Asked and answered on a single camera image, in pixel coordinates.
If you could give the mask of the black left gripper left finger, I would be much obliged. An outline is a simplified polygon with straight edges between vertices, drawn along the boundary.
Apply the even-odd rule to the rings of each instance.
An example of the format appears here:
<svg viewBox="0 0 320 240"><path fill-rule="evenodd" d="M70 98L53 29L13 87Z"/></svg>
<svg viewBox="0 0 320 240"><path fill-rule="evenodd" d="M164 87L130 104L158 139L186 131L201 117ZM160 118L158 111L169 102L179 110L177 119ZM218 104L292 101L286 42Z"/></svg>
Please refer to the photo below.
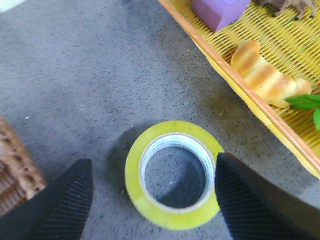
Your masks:
<svg viewBox="0 0 320 240"><path fill-rule="evenodd" d="M90 159L79 159L30 200L0 218L2 240L78 240L94 193Z"/></svg>

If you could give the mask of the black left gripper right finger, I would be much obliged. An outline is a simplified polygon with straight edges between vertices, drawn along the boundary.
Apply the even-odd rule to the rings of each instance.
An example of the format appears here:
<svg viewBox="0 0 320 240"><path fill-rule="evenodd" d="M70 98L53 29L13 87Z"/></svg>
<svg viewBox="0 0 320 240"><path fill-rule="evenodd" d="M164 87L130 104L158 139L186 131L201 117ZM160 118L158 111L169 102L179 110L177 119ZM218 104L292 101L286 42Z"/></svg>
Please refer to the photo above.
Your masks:
<svg viewBox="0 0 320 240"><path fill-rule="evenodd" d="M217 156L215 192L234 240L318 240L320 209L279 188L231 153Z"/></svg>

